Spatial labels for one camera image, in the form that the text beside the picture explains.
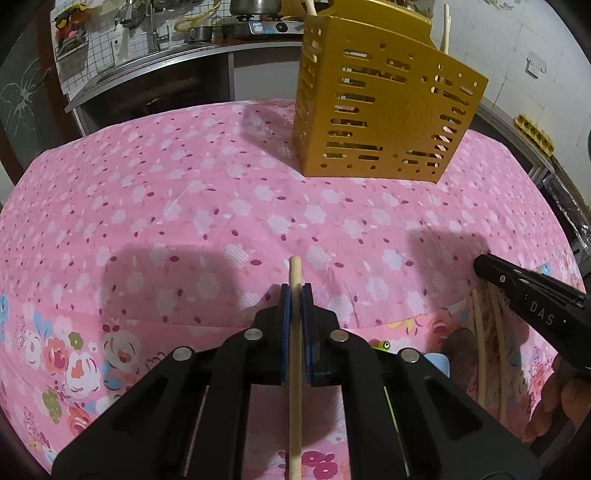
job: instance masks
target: light blue object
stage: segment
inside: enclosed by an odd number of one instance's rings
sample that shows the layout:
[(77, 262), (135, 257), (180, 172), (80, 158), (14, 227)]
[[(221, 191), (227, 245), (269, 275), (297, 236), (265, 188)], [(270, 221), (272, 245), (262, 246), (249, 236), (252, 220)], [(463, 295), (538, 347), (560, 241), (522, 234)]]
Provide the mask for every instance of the light blue object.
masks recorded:
[(442, 353), (425, 353), (425, 358), (447, 378), (449, 378), (449, 359)]

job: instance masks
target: wooden chopstick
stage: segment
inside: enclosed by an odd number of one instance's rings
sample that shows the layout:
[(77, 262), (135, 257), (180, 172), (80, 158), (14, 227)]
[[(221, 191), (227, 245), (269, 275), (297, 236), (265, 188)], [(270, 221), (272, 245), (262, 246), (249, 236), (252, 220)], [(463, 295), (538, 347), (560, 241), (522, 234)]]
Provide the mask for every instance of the wooden chopstick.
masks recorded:
[(486, 345), (482, 313), (480, 312), (480, 303), (478, 303), (478, 292), (476, 290), (472, 290), (472, 303), (474, 304), (474, 330), (478, 349), (478, 393), (476, 402), (484, 408), (486, 398)]
[(302, 339), (301, 339), (301, 258), (290, 258), (291, 323), (290, 323), (290, 445), (289, 480), (301, 479), (301, 383), (302, 383)]
[(503, 328), (503, 319), (501, 318), (501, 308), (499, 307), (498, 292), (492, 283), (488, 284), (488, 293), (491, 296), (492, 313), (495, 318), (496, 339), (499, 345), (499, 423), (505, 427), (507, 421), (507, 395), (509, 391), (509, 371), (505, 331)]

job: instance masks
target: gas stove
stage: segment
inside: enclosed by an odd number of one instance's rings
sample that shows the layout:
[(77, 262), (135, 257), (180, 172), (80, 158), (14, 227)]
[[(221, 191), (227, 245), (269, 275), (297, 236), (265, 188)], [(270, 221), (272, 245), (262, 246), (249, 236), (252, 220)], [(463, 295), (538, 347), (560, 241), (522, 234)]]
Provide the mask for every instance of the gas stove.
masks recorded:
[(299, 20), (263, 20), (260, 15), (240, 15), (235, 19), (218, 23), (224, 36), (243, 37), (301, 37), (304, 33), (304, 22)]

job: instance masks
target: white wall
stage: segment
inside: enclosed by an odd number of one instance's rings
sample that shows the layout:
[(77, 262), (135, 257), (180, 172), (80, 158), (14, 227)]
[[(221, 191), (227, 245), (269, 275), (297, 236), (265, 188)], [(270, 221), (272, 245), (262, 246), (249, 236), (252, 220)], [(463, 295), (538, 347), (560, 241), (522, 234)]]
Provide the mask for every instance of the white wall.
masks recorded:
[(6, 173), (2, 164), (0, 164), (0, 202), (3, 205), (6, 205), (13, 188), (12, 180), (8, 177), (8, 173)]
[[(444, 2), (452, 16), (450, 55), (488, 77), (491, 102), (548, 133), (554, 156), (591, 205), (591, 64), (568, 28), (544, 0), (437, 0), (431, 31), (437, 46)], [(547, 64), (538, 79), (525, 71), (530, 51)]]

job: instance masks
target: yellow hose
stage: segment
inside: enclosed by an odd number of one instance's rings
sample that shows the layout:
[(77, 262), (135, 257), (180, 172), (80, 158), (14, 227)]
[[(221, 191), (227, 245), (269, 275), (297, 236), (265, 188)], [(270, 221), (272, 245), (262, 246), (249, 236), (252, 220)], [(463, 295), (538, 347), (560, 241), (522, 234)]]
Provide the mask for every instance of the yellow hose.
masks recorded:
[(221, 4), (222, 4), (222, 0), (216, 0), (216, 2), (213, 4), (213, 6), (209, 10), (207, 10), (206, 12), (203, 12), (203, 13), (200, 13), (197, 15), (179, 17), (177, 19), (177, 21), (174, 23), (174, 31), (179, 32), (179, 33), (188, 32), (189, 30), (191, 30), (192, 28), (194, 28), (196, 26), (194, 24), (194, 22), (196, 22), (197, 20), (201, 20), (202, 18), (205, 18), (209, 14), (216, 12), (217, 9), (220, 8)]

